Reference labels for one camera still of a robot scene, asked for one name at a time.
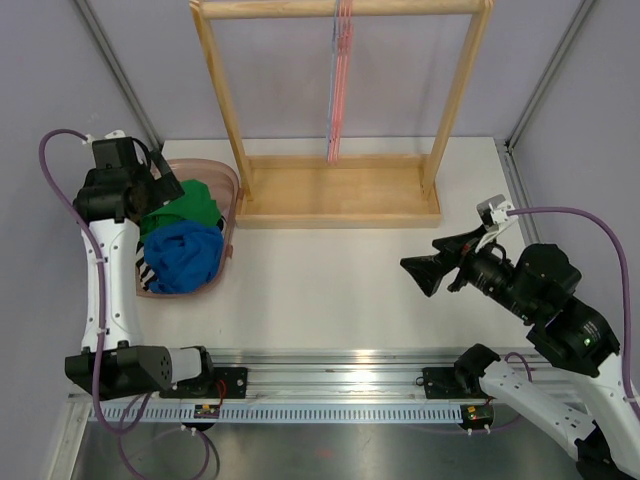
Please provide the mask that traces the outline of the green tank top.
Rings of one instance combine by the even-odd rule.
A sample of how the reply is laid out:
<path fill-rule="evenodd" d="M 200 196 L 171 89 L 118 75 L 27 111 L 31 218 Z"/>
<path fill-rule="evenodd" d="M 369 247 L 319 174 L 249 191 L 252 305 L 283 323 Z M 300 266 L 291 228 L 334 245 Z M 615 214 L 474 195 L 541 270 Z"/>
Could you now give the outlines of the green tank top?
<path fill-rule="evenodd" d="M 197 222 L 205 227 L 220 226 L 222 213 L 211 197 L 209 187 L 195 179 L 181 182 L 184 195 L 146 215 L 140 222 L 140 241 L 155 230 L 181 221 Z"/>

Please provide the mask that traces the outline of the blue tank top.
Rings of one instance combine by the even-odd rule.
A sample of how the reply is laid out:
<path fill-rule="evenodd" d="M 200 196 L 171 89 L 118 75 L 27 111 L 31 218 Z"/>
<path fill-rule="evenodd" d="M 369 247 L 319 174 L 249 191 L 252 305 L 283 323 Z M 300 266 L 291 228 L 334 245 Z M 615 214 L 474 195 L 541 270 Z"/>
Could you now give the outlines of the blue tank top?
<path fill-rule="evenodd" d="M 195 292 L 218 273 L 223 247 L 218 226 L 183 220 L 154 230 L 143 247 L 144 262 L 153 272 L 147 289 L 160 295 Z"/>

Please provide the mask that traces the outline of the black white striped tank top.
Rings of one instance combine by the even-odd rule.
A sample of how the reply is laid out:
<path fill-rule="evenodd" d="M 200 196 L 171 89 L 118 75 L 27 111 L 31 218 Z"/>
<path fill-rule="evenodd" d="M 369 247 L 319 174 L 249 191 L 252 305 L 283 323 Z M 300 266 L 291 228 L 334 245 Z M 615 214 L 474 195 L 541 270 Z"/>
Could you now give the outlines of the black white striped tank top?
<path fill-rule="evenodd" d="M 139 287 L 142 291 L 148 291 L 149 285 L 155 279 L 155 273 L 145 261 L 144 244 L 142 242 L 138 242 L 136 246 L 135 267 L 138 273 Z"/>

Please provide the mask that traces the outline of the light blue wire hanger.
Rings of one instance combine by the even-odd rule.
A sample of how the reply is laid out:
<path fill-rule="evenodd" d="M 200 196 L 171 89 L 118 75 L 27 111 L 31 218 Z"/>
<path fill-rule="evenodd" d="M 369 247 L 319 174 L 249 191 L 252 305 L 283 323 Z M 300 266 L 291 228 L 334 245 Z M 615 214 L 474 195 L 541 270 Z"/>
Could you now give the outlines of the light blue wire hanger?
<path fill-rule="evenodd" d="M 331 163 L 331 132 L 333 126 L 333 107 L 334 107 L 334 98 L 335 98 L 335 76 L 337 69 L 337 51 L 338 51 L 338 16 L 340 12 L 340 0 L 336 0 L 334 2 L 334 11 L 333 11 L 333 24 L 332 24 L 332 38 L 331 38 L 331 69 L 330 69 L 330 77 L 329 77 L 329 98 L 328 98 L 328 108 L 327 108 L 327 125 L 326 125 L 326 162 L 327 164 Z"/>

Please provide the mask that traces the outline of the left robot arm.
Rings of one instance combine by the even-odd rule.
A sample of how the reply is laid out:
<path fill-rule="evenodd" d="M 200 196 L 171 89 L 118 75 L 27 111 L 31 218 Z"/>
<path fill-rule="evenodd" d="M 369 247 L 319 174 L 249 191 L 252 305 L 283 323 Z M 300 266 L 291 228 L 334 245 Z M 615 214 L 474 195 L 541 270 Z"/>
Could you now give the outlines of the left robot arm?
<path fill-rule="evenodd" d="M 206 397 L 216 385 L 206 349 L 145 344 L 136 306 L 140 220 L 184 191 L 161 153 L 122 131 L 90 146 L 95 166 L 72 204 L 88 266 L 86 327 L 65 374 L 100 401 Z"/>

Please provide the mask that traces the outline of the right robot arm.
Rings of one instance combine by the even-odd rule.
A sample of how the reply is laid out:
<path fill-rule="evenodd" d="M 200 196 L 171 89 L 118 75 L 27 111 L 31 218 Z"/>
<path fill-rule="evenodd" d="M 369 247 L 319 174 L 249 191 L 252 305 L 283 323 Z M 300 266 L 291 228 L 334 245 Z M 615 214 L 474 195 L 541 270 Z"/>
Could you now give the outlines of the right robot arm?
<path fill-rule="evenodd" d="M 428 297 L 453 274 L 449 292 L 472 286 L 517 317 L 536 352 L 567 375 L 588 411 L 563 405 L 482 344 L 454 363 L 456 389 L 506 403 L 559 444 L 584 479 L 638 478 L 639 418 L 624 391 L 621 345 L 608 321 L 575 296 L 579 270 L 555 244 L 531 244 L 511 261 L 485 232 L 479 227 L 436 239 L 434 254 L 399 264 Z"/>

